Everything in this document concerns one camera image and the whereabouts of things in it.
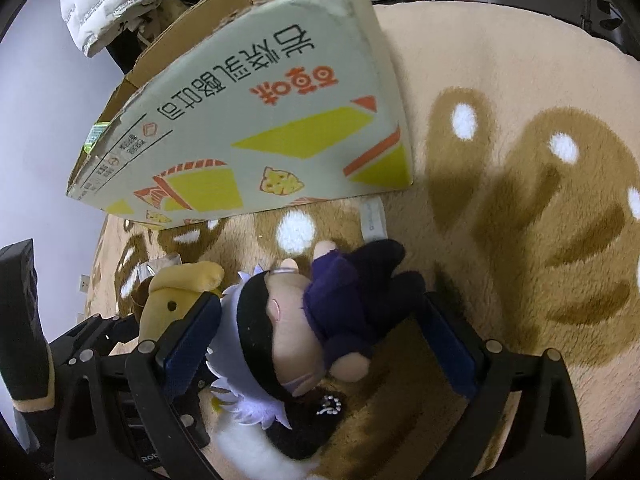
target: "plush doll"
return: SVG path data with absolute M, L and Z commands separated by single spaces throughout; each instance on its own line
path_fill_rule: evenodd
M 222 408 L 241 424 L 261 424 L 288 456 L 313 454 L 335 429 L 337 419 L 328 419 L 340 414 L 341 401 L 311 390 L 326 373 L 363 378 L 374 345 L 424 301 L 418 272 L 393 275 L 403 258 L 394 240 L 352 253 L 322 241 L 311 280 L 291 259 L 270 271 L 258 266 L 253 276 L 240 272 L 241 283 L 224 292 L 207 355 Z M 301 402 L 309 397 L 310 410 Z
M 225 271 L 214 262 L 164 267 L 144 280 L 132 294 L 140 323 L 139 341 L 157 341 L 176 319 L 182 319 L 203 292 L 221 296 L 217 288 Z

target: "packaging with printed text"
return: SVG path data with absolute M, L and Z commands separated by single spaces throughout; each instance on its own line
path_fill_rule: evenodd
M 140 57 L 68 196 L 164 229 L 411 184 L 398 83 L 369 0 L 236 0 L 206 12 L 215 1 Z

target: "doll hand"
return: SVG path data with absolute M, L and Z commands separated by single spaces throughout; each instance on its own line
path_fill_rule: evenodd
M 336 360 L 329 373 L 339 381 L 355 383 L 367 375 L 370 362 L 364 355 L 352 352 Z
M 314 248 L 314 260 L 317 260 L 320 256 L 324 256 L 331 251 L 335 251 L 338 246 L 331 240 L 322 240 L 318 242 Z

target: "white hair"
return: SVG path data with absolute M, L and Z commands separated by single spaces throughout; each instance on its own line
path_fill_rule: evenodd
M 254 276 L 263 272 L 256 266 Z M 207 349 L 207 366 L 219 377 L 211 385 L 222 408 L 233 414 L 240 424 L 258 424 L 266 430 L 277 420 L 291 429 L 284 402 L 271 397 L 255 380 L 244 360 L 238 332 L 238 301 L 244 284 L 251 277 L 238 272 L 241 282 L 223 292 L 222 318 L 215 337 Z

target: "yellow plush ear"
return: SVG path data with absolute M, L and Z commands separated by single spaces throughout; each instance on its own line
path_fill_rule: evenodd
M 225 271 L 214 262 L 198 262 L 165 267 L 149 284 L 149 293 L 160 288 L 181 288 L 193 292 L 206 292 L 220 286 Z

